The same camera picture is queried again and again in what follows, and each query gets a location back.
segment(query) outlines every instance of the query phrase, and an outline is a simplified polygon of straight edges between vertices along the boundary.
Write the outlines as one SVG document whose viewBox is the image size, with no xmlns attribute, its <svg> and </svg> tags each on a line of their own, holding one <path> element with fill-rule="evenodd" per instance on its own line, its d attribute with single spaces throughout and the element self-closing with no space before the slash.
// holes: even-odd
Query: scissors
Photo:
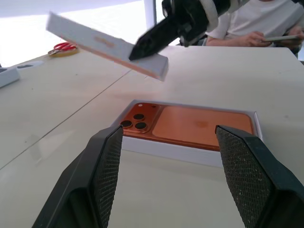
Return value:
<svg viewBox="0 0 304 228">
<path fill-rule="evenodd" d="M 76 54 L 77 52 L 78 52 L 78 48 L 75 45 L 70 44 L 68 42 L 64 42 L 55 45 L 54 49 L 48 52 L 48 55 L 54 57 L 55 56 L 61 57 L 61 56 L 73 55 Z"/>
</svg>

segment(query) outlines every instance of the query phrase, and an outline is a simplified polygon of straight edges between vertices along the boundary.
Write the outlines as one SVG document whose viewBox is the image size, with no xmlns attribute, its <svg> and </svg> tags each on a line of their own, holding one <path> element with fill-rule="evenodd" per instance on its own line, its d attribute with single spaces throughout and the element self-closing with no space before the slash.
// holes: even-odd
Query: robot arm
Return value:
<svg viewBox="0 0 304 228">
<path fill-rule="evenodd" d="M 206 31 L 218 26 L 219 16 L 234 12 L 249 0 L 163 0 L 166 17 L 142 35 L 129 59 L 137 60 L 156 54 L 180 37 L 185 47 L 200 40 Z M 292 0 L 304 5 L 304 0 Z"/>
</svg>

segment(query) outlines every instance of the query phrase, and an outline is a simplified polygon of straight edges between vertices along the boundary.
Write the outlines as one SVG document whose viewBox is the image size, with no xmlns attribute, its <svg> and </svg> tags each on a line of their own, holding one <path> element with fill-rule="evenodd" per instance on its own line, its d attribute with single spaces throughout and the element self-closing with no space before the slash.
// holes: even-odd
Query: orange phone back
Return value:
<svg viewBox="0 0 304 228">
<path fill-rule="evenodd" d="M 216 125 L 254 134 L 246 114 L 178 105 L 135 104 L 121 124 L 125 136 L 214 151 L 219 151 Z"/>
</svg>

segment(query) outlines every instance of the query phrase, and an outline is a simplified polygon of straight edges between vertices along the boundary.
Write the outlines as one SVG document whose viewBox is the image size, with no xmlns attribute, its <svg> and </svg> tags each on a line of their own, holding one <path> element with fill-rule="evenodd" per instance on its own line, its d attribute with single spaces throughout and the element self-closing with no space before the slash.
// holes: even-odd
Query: camera lens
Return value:
<svg viewBox="0 0 304 228">
<path fill-rule="evenodd" d="M 142 129 L 145 129 L 147 127 L 147 124 L 144 123 L 144 122 L 140 122 L 140 123 L 137 123 L 135 125 L 135 128 L 138 129 L 138 130 L 142 130 Z"/>
<path fill-rule="evenodd" d="M 124 128 L 126 127 L 131 127 L 132 126 L 132 122 L 130 120 L 124 120 L 120 123 L 120 125 L 122 125 Z"/>
<path fill-rule="evenodd" d="M 144 115 L 143 115 L 143 114 L 135 114 L 135 115 L 133 116 L 133 118 L 134 118 L 135 120 L 143 120 L 143 119 L 144 119 Z"/>
</svg>

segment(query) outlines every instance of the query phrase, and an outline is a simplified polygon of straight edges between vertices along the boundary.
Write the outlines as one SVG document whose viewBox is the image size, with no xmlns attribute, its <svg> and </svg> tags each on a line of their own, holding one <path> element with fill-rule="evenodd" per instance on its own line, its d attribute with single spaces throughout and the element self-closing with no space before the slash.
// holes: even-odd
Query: table surface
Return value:
<svg viewBox="0 0 304 228">
<path fill-rule="evenodd" d="M 35 60 L 0 89 L 0 169 L 130 71 L 88 52 Z"/>
</svg>

